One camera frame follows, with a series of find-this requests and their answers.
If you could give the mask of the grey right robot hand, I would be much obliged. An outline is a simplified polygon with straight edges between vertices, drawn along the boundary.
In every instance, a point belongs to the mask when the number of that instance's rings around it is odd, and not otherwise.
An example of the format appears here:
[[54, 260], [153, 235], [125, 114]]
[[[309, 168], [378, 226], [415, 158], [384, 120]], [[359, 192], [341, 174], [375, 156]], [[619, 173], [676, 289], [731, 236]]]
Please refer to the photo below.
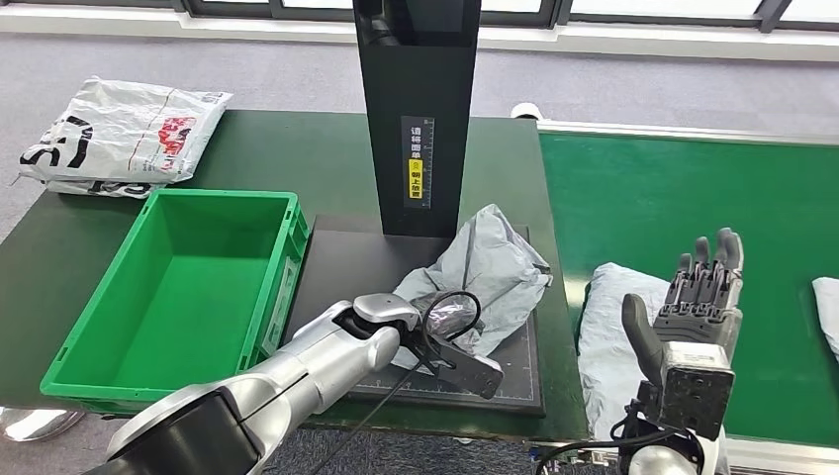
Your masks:
[[653, 321], [643, 299], [623, 297], [621, 323], [642, 374], [661, 386], [665, 344], [673, 341], [715, 344], [732, 359], [743, 314], [738, 308], [743, 287], [743, 245], [730, 228], [716, 233], [715, 253], [707, 237], [698, 237], [695, 251], [680, 255], [665, 301]]

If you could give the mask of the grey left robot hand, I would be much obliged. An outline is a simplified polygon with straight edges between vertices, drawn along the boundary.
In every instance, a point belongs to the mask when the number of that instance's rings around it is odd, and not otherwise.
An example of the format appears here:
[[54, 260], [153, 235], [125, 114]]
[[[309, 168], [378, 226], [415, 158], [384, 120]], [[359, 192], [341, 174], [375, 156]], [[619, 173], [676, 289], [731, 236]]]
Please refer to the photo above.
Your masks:
[[478, 304], [468, 296], [446, 297], [428, 308], [426, 332], [443, 338], [457, 337], [476, 325], [479, 310]]

